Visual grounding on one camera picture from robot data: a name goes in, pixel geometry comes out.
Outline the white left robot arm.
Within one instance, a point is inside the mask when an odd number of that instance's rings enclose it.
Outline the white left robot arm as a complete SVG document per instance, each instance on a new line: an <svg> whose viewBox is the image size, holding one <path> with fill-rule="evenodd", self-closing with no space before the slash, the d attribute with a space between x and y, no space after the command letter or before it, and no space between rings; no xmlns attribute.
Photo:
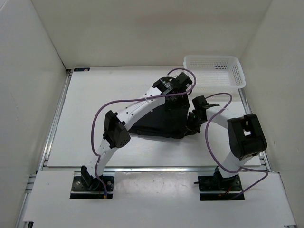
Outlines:
<svg viewBox="0 0 304 228"><path fill-rule="evenodd" d="M131 139L129 130L142 117L155 108L165 104L169 100L183 98L191 92L196 85L196 78L189 78L189 70L181 69L177 77L162 77L157 80L147 92L140 98L124 99L123 102L129 102L130 105L119 112L108 111L104 118L104 133L98 149L94 145L94 132L97 118L101 111L109 105L119 103L120 100L111 101L104 104L93 118L91 127L91 148L94 154L93 160L87 166L82 166L81 177L83 184L89 190L95 190L100 184L104 185L101 180L105 166L110 161L113 154L124 147Z"/></svg>

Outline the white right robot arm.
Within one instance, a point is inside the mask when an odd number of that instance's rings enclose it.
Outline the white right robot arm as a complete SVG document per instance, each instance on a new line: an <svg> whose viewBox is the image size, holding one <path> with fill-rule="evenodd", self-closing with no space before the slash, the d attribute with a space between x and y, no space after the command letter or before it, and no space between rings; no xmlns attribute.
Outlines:
<svg viewBox="0 0 304 228"><path fill-rule="evenodd" d="M213 184L219 190L226 189L231 183L230 178L236 176L252 157L267 148L257 115L240 115L228 110L231 101L232 98L221 107L219 104L209 104L204 96L194 98L194 110L188 114L186 125L186 135L194 135L200 132L201 125L207 124L205 141L211 157L218 165ZM230 152L222 163L217 160L209 145L208 129L211 123L228 130Z"/></svg>

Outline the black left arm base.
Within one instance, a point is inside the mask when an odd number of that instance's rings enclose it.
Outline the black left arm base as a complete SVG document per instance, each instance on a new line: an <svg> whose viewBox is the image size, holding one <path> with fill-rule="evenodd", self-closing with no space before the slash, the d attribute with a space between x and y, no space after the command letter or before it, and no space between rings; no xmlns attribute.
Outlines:
<svg viewBox="0 0 304 228"><path fill-rule="evenodd" d="M103 184L96 178L93 179L91 186L88 186L80 175L73 178L70 198L71 199L89 199L89 200L111 200L114 191L114 176L100 176L105 183L107 197L105 198L105 188Z"/></svg>

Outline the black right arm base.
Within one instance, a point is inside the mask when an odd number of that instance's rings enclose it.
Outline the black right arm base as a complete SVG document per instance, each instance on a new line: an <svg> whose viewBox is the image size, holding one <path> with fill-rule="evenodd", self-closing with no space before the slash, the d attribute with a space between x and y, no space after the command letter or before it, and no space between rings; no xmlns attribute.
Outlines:
<svg viewBox="0 0 304 228"><path fill-rule="evenodd" d="M245 200L242 184L237 174L223 178L217 167L212 176L198 176L200 201Z"/></svg>

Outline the black trousers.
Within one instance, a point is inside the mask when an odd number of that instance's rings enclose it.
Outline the black trousers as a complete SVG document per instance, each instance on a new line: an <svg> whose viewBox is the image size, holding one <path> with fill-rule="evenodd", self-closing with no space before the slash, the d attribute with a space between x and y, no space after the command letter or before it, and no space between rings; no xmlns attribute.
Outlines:
<svg viewBox="0 0 304 228"><path fill-rule="evenodd" d="M181 139L186 134L190 104L186 95L176 97L149 112L138 120L129 133L145 136Z"/></svg>

